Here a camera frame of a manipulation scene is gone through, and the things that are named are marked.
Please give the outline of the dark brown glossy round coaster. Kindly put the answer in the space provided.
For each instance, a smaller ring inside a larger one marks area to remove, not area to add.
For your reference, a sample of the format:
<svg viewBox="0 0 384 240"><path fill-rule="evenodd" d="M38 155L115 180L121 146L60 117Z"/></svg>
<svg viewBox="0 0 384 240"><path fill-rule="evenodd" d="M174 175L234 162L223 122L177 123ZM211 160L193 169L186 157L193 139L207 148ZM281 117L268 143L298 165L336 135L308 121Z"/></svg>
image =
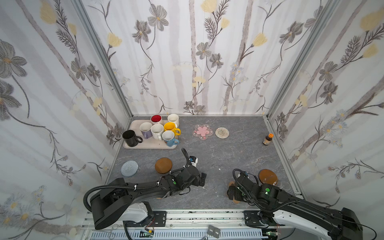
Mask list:
<svg viewBox="0 0 384 240"><path fill-rule="evenodd" d="M270 184L273 186L276 186L279 181L277 175L268 169L263 169L259 172L259 180L262 184Z"/></svg>

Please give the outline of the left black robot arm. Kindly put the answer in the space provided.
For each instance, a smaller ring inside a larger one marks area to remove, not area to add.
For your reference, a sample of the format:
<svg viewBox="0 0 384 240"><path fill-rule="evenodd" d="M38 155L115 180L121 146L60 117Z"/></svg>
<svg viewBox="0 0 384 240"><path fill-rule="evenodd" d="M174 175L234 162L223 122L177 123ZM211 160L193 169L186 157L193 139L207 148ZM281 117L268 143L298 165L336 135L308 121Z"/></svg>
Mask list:
<svg viewBox="0 0 384 240"><path fill-rule="evenodd" d="M83 203L93 215L95 229L102 230L113 225L131 205L144 202L148 208L149 199L182 195L182 191L191 186L203 187L207 174L200 172L192 164L191 160L196 157L189 156L184 148L182 153L186 158L186 165L160 177L156 182L128 183L124 178L118 178L108 185L88 190Z"/></svg>

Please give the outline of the brown paw print coaster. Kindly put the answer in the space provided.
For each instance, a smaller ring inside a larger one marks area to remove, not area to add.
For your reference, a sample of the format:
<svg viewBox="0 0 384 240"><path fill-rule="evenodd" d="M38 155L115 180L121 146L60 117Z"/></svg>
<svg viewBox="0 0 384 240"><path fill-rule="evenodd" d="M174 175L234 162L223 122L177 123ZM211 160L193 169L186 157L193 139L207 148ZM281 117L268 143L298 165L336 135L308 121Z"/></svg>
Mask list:
<svg viewBox="0 0 384 240"><path fill-rule="evenodd" d="M239 204L240 201L238 200L239 198L239 191L237 189L237 187L235 186L235 182L234 181L231 181L229 183L229 188L227 190L227 196L228 198L233 201L235 204Z"/></svg>

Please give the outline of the white braided round coaster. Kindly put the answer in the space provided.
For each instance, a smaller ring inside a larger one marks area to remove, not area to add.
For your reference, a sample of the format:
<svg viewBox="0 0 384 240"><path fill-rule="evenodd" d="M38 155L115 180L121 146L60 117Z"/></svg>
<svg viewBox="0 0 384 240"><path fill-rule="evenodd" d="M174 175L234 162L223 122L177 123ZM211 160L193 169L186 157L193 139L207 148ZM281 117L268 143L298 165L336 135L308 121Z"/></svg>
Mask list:
<svg viewBox="0 0 384 240"><path fill-rule="evenodd" d="M230 132L228 129L220 127L216 129L215 134L220 139L226 139L230 135Z"/></svg>

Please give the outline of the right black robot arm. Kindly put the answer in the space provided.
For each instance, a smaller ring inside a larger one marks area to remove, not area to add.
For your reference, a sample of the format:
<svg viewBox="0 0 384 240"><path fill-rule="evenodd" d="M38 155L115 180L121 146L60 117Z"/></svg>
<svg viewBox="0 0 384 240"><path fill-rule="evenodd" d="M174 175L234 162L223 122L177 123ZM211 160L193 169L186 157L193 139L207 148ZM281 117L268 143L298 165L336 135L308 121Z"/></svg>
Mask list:
<svg viewBox="0 0 384 240"><path fill-rule="evenodd" d="M323 240L361 240L366 225L350 209L334 210L300 199L270 184L259 184L240 169L232 171L235 183L230 200L256 206L267 225L293 227Z"/></svg>

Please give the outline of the brown round wooden coaster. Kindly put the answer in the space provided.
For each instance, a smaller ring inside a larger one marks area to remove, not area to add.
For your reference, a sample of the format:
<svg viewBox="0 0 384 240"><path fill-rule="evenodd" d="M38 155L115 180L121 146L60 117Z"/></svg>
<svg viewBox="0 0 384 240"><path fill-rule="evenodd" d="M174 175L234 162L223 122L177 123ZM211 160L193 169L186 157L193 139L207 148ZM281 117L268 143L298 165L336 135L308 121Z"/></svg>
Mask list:
<svg viewBox="0 0 384 240"><path fill-rule="evenodd" d="M155 170L159 174L166 174L172 170L173 163L169 158L160 158L155 163Z"/></svg>

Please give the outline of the pink cherry blossom coaster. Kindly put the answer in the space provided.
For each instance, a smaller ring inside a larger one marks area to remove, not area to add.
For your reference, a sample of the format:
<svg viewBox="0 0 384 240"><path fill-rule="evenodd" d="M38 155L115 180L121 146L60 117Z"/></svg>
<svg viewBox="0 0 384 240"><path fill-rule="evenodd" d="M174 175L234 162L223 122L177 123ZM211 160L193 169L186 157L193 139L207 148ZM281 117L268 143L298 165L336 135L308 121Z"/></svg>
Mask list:
<svg viewBox="0 0 384 240"><path fill-rule="evenodd" d="M206 140L208 137L213 135L213 130L208 124L195 125L193 136L199 137L201 140Z"/></svg>

